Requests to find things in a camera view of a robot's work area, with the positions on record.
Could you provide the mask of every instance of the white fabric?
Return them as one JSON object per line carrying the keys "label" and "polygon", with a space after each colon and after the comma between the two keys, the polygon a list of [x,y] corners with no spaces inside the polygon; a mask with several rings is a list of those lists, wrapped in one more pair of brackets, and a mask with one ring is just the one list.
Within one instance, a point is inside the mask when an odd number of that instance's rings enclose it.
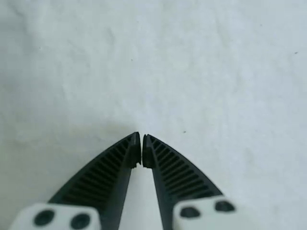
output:
{"label": "white fabric", "polygon": [[[306,229],[306,12],[305,0],[0,0],[0,229],[136,130],[264,228]],[[142,167],[126,229],[162,229]]]}

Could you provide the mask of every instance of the white cloth background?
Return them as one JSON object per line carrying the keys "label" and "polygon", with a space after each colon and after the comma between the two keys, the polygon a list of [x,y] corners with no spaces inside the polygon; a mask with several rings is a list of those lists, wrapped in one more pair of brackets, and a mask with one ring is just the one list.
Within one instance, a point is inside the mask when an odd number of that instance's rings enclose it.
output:
{"label": "white cloth background", "polygon": [[[306,20],[305,0],[0,0],[0,229],[133,131],[306,229]],[[162,229],[141,166],[126,229]]]}

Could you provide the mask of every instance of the ridged grip texture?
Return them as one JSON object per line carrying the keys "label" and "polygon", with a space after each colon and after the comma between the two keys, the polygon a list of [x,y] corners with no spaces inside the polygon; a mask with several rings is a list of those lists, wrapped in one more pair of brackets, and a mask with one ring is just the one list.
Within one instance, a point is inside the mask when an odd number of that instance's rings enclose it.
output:
{"label": "ridged grip texture", "polygon": [[153,170],[164,230],[172,230],[177,202],[222,194],[188,159],[153,136],[144,136],[142,161],[144,167]]}
{"label": "ridged grip texture", "polygon": [[140,135],[133,133],[84,166],[49,202],[94,207],[102,227],[117,230],[131,169],[137,163],[141,163]]}

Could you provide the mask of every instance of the hole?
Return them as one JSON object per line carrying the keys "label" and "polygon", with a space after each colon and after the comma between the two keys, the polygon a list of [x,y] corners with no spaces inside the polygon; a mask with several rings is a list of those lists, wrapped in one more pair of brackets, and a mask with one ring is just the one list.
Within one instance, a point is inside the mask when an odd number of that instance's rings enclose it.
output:
{"label": "hole", "polygon": [[233,212],[236,208],[227,200],[222,200],[215,203],[215,210],[218,212]]}
{"label": "hole", "polygon": [[78,214],[71,220],[71,227],[79,230],[86,228],[90,223],[90,216],[85,213]]}
{"label": "hole", "polygon": [[174,164],[171,168],[168,168],[168,170],[166,170],[165,172],[162,173],[162,176],[165,177],[168,174],[170,174],[173,170],[175,170],[176,168],[180,167],[181,165],[183,165],[184,162],[182,160],[178,161],[176,164]]}
{"label": "hole", "polygon": [[160,153],[157,155],[158,161],[160,161],[160,160],[161,160],[164,156],[166,156],[169,152],[170,152],[170,150],[168,150],[168,149],[165,149],[165,150],[163,150],[162,152],[160,152]]}
{"label": "hole", "polygon": [[189,167],[187,165],[184,165],[183,167],[178,168],[177,170],[173,171],[171,174],[169,174],[168,176],[164,177],[163,180],[166,182],[170,179],[173,179],[174,176],[177,176],[180,172],[185,171],[186,169],[188,169]]}
{"label": "hole", "polygon": [[153,141],[153,148],[156,149],[159,145],[160,145],[160,142],[159,141]]}
{"label": "hole", "polygon": [[127,142],[127,140],[124,140],[124,141],[123,141],[123,145],[124,145],[124,147],[125,147],[126,149],[128,148],[129,143]]}
{"label": "hole", "polygon": [[160,147],[156,150],[157,155],[159,155],[165,149],[164,145],[160,145]]}
{"label": "hole", "polygon": [[174,154],[172,152],[165,154],[163,156],[163,158],[161,158],[161,160],[159,161],[159,165],[160,167],[165,164],[170,158],[172,158],[174,156]]}
{"label": "hole", "polygon": [[37,226],[45,226],[49,224],[54,218],[53,210],[44,210],[38,213],[34,218],[34,223]]}
{"label": "hole", "polygon": [[[194,189],[192,189],[192,190],[189,190],[189,191],[186,191],[186,192],[184,192],[184,193],[179,194],[179,195],[178,195],[178,198],[183,198],[183,197],[185,197],[185,196],[193,196],[193,195],[196,195],[196,194],[198,194],[198,193],[200,193],[200,192],[203,192],[203,191],[205,191],[205,190],[207,190],[207,189],[208,189],[207,186],[202,185],[201,187],[197,187],[197,188],[194,188]],[[206,192],[206,193],[208,194],[207,197],[210,197],[210,196],[213,195],[213,193],[210,192],[210,191],[208,191],[208,192]]]}
{"label": "hole", "polygon": [[180,216],[185,218],[196,218],[200,215],[201,213],[194,207],[184,207],[180,212]]}

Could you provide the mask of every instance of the screw hole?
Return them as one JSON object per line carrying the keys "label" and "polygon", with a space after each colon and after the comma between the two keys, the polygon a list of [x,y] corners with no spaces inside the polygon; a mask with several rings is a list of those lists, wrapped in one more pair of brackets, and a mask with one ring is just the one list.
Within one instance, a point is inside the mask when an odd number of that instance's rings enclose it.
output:
{"label": "screw hole", "polygon": [[185,218],[196,218],[200,215],[201,213],[194,207],[184,207],[180,212],[180,216]]}
{"label": "screw hole", "polygon": [[222,200],[215,203],[215,210],[218,212],[233,212],[236,208],[230,202]]}
{"label": "screw hole", "polygon": [[90,223],[90,216],[85,213],[76,215],[71,220],[71,227],[75,230],[80,230],[86,228]]}
{"label": "screw hole", "polygon": [[54,218],[53,210],[44,210],[38,213],[34,218],[34,223],[37,226],[45,226],[49,224]]}

